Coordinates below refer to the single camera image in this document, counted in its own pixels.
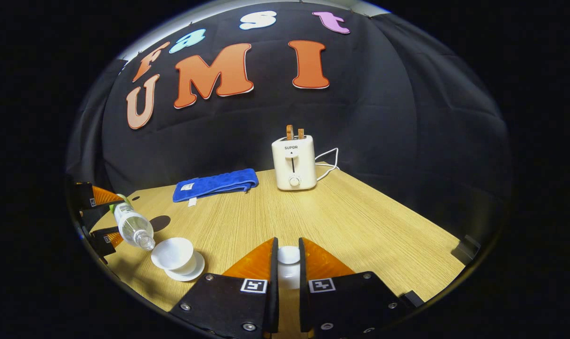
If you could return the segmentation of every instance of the plastic water bottle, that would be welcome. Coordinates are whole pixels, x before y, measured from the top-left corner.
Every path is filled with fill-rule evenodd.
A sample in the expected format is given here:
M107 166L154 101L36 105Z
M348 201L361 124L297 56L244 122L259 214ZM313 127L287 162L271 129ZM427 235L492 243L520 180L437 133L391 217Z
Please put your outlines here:
M120 234L124 240L135 247L140 247L144 250L150 251L155 247L155 240L153 240L153 226L149 220L137 213L130 201L121 194L118 196L124 199L124 202L113 204L109 206Z

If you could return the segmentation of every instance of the blue towel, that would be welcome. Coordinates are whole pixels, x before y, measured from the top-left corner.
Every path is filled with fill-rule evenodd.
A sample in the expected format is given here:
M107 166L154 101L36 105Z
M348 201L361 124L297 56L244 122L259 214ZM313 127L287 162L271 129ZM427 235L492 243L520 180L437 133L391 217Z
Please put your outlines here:
M258 186L258 177L251 168L220 174L213 177L194 178L179 182L172 201L185 202L190 198L203 198L218 193L246 192Z

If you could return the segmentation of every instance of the towel label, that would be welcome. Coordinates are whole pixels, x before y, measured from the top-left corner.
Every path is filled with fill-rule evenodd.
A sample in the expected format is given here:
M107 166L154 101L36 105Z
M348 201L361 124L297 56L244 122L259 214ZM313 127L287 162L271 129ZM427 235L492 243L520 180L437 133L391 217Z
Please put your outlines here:
M181 191L188 191L189 189L193 189L194 184L195 183L193 182L193 183L188 183L186 185L182 185L182 187L180 187L180 190Z

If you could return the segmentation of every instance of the screw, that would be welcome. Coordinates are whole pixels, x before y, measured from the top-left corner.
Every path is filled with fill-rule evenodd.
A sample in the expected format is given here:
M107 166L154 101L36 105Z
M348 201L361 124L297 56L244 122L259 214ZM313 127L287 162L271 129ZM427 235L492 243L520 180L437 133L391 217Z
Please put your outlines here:
M245 323L243 327L246 331L255 331L255 325L252 323Z

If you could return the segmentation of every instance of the white saucer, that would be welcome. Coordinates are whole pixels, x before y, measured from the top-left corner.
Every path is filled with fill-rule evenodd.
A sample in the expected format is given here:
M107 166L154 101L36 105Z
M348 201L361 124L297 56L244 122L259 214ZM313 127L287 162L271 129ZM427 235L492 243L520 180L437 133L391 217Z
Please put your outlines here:
M191 281L197 277L199 277L201 275L201 272L204 271L205 268L205 259L203 258L203 256L201 255L201 253L194 251L193 252L193 256L195 256L195 264L197 264L195 266L195 268L193 269L193 271L191 273L188 274L177 274L172 272L171 270L164 270L164 272L166 272L166 274L171 277L174 280L177 281Z

